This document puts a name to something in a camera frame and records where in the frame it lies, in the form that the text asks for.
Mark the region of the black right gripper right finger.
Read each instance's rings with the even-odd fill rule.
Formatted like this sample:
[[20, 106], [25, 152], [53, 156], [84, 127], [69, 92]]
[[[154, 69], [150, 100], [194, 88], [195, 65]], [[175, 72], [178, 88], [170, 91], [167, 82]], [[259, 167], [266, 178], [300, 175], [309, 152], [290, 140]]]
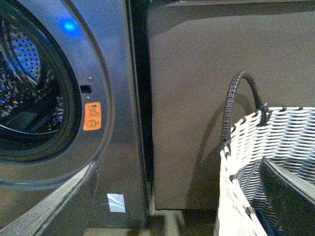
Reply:
[[267, 202], [284, 235], [315, 234], [315, 186], [280, 165], [263, 158], [259, 175]]

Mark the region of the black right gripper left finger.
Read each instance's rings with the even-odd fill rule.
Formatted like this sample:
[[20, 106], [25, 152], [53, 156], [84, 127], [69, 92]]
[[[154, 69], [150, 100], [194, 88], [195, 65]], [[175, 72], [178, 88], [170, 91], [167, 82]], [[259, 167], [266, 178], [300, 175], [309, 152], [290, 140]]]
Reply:
[[82, 236], [96, 192], [96, 162], [90, 162], [29, 211], [1, 229], [2, 236]]

